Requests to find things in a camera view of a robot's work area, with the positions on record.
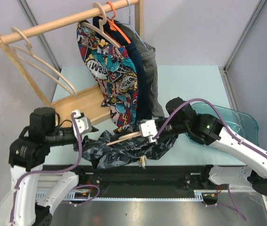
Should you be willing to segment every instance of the colorful patterned garment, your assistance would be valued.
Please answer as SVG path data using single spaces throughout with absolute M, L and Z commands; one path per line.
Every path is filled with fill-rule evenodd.
M 78 24 L 77 41 L 82 59 L 98 83 L 119 133 L 135 123 L 138 104 L 136 69 L 125 47 L 100 40 L 92 29 Z

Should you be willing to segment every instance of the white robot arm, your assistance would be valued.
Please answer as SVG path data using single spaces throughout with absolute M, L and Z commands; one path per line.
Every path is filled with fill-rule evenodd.
M 148 138 L 151 143 L 158 142 L 163 136 L 188 133 L 193 141 L 229 153 L 246 164 L 243 167 L 208 166 L 209 170 L 204 176 L 210 182 L 215 185 L 251 186 L 260 194 L 267 196 L 267 151 L 243 139 L 224 126 L 224 122 L 216 117 L 209 114 L 196 114 L 189 105 L 192 101 L 184 102 L 180 98 L 169 101 L 166 108 L 170 117 L 140 124 L 141 135 Z M 12 210 L 8 209 L 11 216 L 9 220 L 5 220 L 6 225 L 50 224 L 56 208 L 76 187 L 79 178 L 69 170 L 57 171 L 57 173 L 63 173 L 60 180 L 47 196 L 35 203 L 39 174 L 49 173 L 49 171 L 41 172 L 45 156 L 48 155 L 51 146 L 77 142 L 80 146 L 82 134 L 94 130 L 89 119 L 79 111 L 73 112 L 73 127 L 57 129 L 54 109 L 48 107 L 35 109 L 30 115 L 30 126 L 23 130 L 19 139 L 10 147 L 9 164 L 11 164 L 14 204 Z M 79 148 L 79 158 L 74 167 L 79 164 L 81 153 Z

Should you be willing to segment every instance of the wooden clothes rack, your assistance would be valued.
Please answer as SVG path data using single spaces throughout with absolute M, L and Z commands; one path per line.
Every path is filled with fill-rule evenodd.
M 142 38 L 144 24 L 144 0 L 128 1 L 131 5 L 135 5 L 135 28 L 139 36 Z M 120 9 L 128 6 L 128 2 L 126 0 L 119 0 L 113 2 L 112 5 L 115 9 Z M 113 11 L 113 8 L 109 4 L 103 5 L 102 7 L 106 13 Z M 7 55 L 18 71 L 24 76 L 43 103 L 46 106 L 53 107 L 56 112 L 60 114 L 61 120 L 70 119 L 71 112 L 75 109 L 79 109 L 88 118 L 90 118 L 93 125 L 96 125 L 110 118 L 110 108 L 101 107 L 101 103 L 104 98 L 98 85 L 82 90 L 78 92 L 76 96 L 65 97 L 51 103 L 41 91 L 40 87 L 34 81 L 29 72 L 26 70 L 22 64 L 22 59 L 19 58 L 18 54 L 15 52 L 15 49 L 11 48 L 9 44 L 23 40 L 24 36 L 26 38 L 30 38 L 99 15 L 101 15 L 100 10 L 98 8 L 92 8 L 84 12 L 19 31 L 21 34 L 19 32 L 13 32 L 7 35 L 0 34 L 0 48 L 2 51 Z

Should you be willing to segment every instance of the white wall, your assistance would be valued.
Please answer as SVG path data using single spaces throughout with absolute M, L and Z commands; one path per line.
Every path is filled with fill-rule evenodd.
M 267 5 L 229 69 L 241 111 L 259 124 L 259 143 L 267 150 Z
M 224 66 L 258 1 L 145 0 L 145 41 L 156 47 L 159 65 Z M 90 9 L 94 0 L 27 2 L 41 24 Z M 125 23 L 127 15 L 120 9 L 116 18 Z M 45 34 L 60 66 L 83 65 L 75 31 L 73 24 Z
M 29 24 L 16 0 L 0 0 L 0 33 L 10 33 L 12 26 L 24 29 Z M 35 53 L 49 61 L 37 38 L 31 40 Z M 35 70 L 30 72 L 50 97 L 54 83 Z M 0 200 L 10 190 L 9 146 L 28 125 L 29 114 L 39 106 L 43 106 L 42 102 L 0 49 Z

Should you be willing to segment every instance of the tabletop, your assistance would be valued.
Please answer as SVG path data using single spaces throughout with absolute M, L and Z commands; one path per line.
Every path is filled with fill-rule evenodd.
M 67 66 L 62 68 L 65 76 L 77 89 L 81 91 L 96 85 L 90 71 L 85 66 Z M 209 66 L 158 66 L 158 101 L 165 109 L 167 102 L 175 97 L 183 100 L 203 98 L 214 105 L 230 108 L 226 91 L 221 79 L 219 68 Z M 69 94 L 57 86 L 53 101 Z M 112 120 L 106 120 L 95 126 L 98 132 L 87 134 L 91 139 L 98 139 L 104 130 L 112 133 L 116 126 Z M 74 164 L 78 153 L 73 151 L 72 145 L 52 147 L 46 157 L 46 165 Z M 241 161 L 222 151 L 192 143 L 185 135 L 179 135 L 174 146 L 159 160 L 147 160 L 147 165 L 244 165 Z M 81 160 L 80 165 L 91 165 L 89 161 Z

